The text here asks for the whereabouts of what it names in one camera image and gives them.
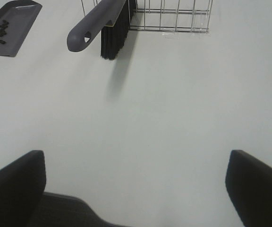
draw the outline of white surface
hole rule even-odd
[[[46,190],[108,221],[241,227],[224,177],[232,149],[272,166],[272,1],[215,0],[210,35],[130,32],[116,61],[67,50],[79,1],[40,2],[0,57],[0,168],[42,149]]]

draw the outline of hand brush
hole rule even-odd
[[[70,31],[68,49],[84,50],[102,30],[101,56],[115,59],[124,45],[135,8],[135,0],[102,0]]]
[[[115,25],[105,26],[102,29],[101,56],[104,59],[115,59],[119,50],[124,46],[135,8],[135,0],[126,0]]]

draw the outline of black bristles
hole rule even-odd
[[[128,1],[126,0],[114,27],[105,26],[102,29],[101,56],[104,59],[115,59],[119,50],[124,46],[130,26],[130,19],[132,19],[134,9],[136,8],[134,0],[131,0],[130,3]]]

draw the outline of black plastic part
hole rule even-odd
[[[32,0],[15,0],[0,9],[0,31],[6,29],[8,33],[4,38],[7,45],[0,46],[0,55],[16,56],[41,8]]]
[[[44,192],[27,227],[124,227],[105,222],[81,199]]]
[[[233,150],[225,184],[244,226],[272,227],[271,167],[242,150]]]
[[[0,227],[25,227],[46,185],[44,155],[30,151],[0,170]]]

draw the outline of handle hole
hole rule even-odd
[[[91,32],[87,32],[87,33],[85,34],[85,42],[86,42],[86,43],[89,42],[90,39],[91,39]]]

